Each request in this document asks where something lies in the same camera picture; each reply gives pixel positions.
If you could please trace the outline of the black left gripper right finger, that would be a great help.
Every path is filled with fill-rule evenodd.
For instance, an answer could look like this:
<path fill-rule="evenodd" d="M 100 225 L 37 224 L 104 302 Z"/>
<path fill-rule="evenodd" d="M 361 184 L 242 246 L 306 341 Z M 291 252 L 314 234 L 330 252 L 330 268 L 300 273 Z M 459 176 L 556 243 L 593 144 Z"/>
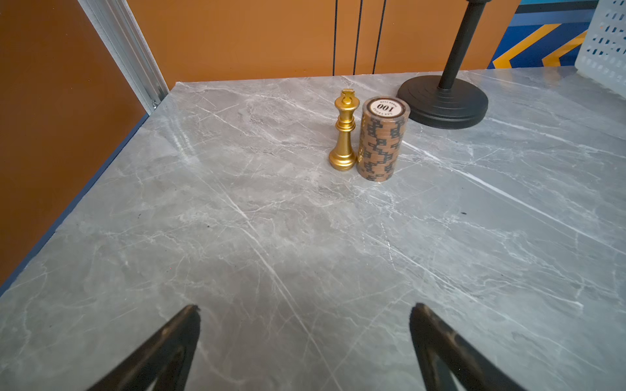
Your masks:
<path fill-rule="evenodd" d="M 522 390 L 429 306 L 412 308 L 409 329 L 427 390 Z"/>

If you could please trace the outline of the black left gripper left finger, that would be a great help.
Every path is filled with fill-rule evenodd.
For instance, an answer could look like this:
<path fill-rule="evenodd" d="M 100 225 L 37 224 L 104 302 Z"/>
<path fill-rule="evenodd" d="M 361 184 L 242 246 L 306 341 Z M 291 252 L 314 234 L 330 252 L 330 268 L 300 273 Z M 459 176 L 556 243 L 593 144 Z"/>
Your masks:
<path fill-rule="evenodd" d="M 185 306 L 90 389 L 185 389 L 200 331 L 199 307 Z"/>

